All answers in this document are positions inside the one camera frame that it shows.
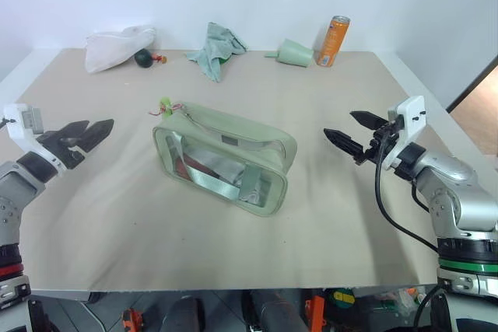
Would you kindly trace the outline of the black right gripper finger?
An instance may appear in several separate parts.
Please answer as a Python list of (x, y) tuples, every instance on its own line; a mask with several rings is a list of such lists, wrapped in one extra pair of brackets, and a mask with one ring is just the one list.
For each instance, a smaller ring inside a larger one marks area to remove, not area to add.
[(349, 113), (360, 125), (372, 131), (385, 126), (388, 121), (366, 110), (354, 110)]
[(358, 159), (364, 155), (363, 146), (355, 141), (352, 138), (339, 131), (329, 128), (323, 129), (325, 137), (337, 148), (341, 149), (343, 152), (348, 153), (354, 159)]

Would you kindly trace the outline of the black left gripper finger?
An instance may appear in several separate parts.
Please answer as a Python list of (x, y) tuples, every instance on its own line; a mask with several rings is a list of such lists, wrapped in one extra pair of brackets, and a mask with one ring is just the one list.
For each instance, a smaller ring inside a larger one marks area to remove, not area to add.
[(86, 131), (89, 121), (76, 121), (67, 124), (58, 132), (60, 142), (77, 142)]
[(84, 152), (90, 152), (111, 133), (113, 126), (113, 119), (97, 121), (79, 136), (75, 145)]

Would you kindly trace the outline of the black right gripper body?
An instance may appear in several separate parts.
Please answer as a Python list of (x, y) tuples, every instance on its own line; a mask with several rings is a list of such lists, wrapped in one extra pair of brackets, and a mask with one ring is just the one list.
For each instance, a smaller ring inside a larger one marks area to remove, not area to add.
[(370, 147), (363, 151), (363, 156), (354, 159), (355, 163), (361, 165), (366, 161), (371, 161), (372, 163), (382, 162), (385, 154), (389, 153), (398, 141), (400, 125), (399, 121), (388, 121), (385, 126), (373, 131)]

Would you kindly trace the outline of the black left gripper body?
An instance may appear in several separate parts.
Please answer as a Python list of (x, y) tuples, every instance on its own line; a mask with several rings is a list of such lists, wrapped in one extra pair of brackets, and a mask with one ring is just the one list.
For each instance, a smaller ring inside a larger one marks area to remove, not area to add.
[(60, 142), (58, 140), (59, 131), (47, 131), (38, 136), (37, 141), (56, 156), (67, 169), (75, 169), (84, 161), (85, 156), (80, 151), (71, 149), (75, 142)]

